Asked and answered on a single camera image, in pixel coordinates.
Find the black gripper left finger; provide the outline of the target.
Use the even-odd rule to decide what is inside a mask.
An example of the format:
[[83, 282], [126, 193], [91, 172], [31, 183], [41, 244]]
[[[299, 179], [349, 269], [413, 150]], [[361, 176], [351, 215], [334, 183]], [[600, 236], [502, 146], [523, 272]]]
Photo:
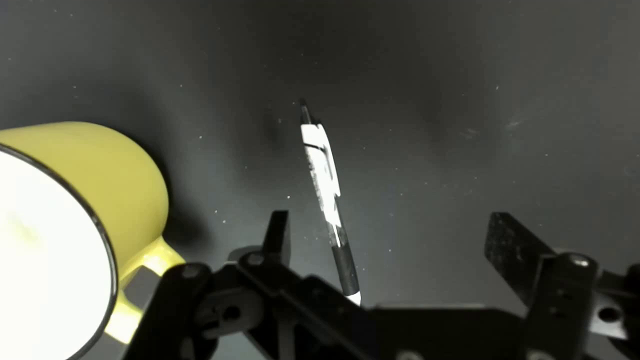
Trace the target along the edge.
[[289, 268], [289, 212], [270, 215], [265, 242], [210, 269], [172, 265], [154, 291], [125, 360], [213, 360], [218, 341], [242, 334], [265, 360], [361, 360], [346, 318], [358, 309], [355, 260], [337, 215], [322, 221], [342, 289]]

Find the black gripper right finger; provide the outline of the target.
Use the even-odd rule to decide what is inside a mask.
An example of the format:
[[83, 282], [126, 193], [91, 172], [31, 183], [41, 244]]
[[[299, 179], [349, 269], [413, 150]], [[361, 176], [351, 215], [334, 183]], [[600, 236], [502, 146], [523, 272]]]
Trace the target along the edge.
[[640, 360], [640, 263], [625, 274], [592, 256], [559, 252], [509, 212], [492, 212], [487, 260], [529, 308], [518, 360], [596, 360], [590, 335]]

